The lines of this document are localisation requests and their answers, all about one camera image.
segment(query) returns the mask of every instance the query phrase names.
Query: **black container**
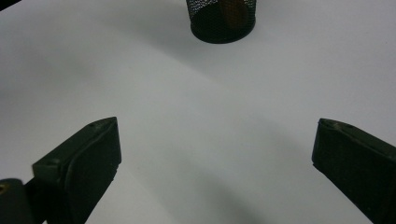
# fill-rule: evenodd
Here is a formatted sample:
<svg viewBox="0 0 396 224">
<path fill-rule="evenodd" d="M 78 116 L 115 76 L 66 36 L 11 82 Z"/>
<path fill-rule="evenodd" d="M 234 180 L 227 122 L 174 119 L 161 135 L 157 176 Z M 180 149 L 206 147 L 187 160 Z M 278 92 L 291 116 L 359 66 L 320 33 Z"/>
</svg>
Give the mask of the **black container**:
<svg viewBox="0 0 396 224">
<path fill-rule="evenodd" d="M 239 40 L 256 22 L 256 0 L 187 0 L 187 7 L 192 33 L 208 43 Z"/>
</svg>

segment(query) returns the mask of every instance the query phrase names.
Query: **black mesh cup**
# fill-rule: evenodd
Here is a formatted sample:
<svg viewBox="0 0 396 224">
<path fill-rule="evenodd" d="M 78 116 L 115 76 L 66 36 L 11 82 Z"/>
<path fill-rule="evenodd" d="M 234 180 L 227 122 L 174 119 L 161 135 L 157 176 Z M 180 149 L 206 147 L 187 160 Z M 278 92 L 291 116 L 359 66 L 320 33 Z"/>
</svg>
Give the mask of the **black mesh cup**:
<svg viewBox="0 0 396 224">
<path fill-rule="evenodd" d="M 250 33 L 256 0 L 187 0 L 192 33 L 208 43 L 225 44 Z"/>
</svg>

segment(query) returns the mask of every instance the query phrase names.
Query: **tabletop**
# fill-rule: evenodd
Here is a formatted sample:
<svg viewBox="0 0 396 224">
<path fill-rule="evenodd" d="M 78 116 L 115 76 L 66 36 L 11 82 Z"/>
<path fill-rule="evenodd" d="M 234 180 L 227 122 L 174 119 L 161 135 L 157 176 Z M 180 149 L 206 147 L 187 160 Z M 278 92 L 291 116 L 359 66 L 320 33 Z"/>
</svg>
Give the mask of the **tabletop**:
<svg viewBox="0 0 396 224">
<path fill-rule="evenodd" d="M 396 1 L 258 0 L 205 43 L 184 0 L 0 12 L 0 179 L 117 117 L 122 164 L 87 223 L 368 224 L 311 153 L 318 120 L 396 145 Z"/>
</svg>

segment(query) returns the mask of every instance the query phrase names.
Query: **white surface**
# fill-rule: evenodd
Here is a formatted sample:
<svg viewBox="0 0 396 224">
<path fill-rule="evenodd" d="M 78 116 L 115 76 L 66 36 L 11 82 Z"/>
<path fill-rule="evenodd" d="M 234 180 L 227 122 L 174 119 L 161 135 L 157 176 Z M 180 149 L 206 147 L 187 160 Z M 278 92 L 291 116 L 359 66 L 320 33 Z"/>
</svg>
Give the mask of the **white surface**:
<svg viewBox="0 0 396 224">
<path fill-rule="evenodd" d="M 370 221 L 311 162 L 319 118 L 396 145 L 396 1 L 258 0 L 196 39 L 184 0 L 23 0 L 0 12 L 0 178 L 117 116 L 123 162 L 88 223 Z"/>
</svg>

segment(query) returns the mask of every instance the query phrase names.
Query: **brown object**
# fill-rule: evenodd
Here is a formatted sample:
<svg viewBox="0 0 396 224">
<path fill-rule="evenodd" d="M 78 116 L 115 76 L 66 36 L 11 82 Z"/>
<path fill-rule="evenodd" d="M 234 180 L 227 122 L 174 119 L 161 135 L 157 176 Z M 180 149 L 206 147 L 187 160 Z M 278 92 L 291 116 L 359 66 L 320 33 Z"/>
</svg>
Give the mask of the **brown object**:
<svg viewBox="0 0 396 224">
<path fill-rule="evenodd" d="M 241 29 L 248 23 L 248 8 L 244 0 L 219 0 L 222 16 L 233 30 Z"/>
</svg>

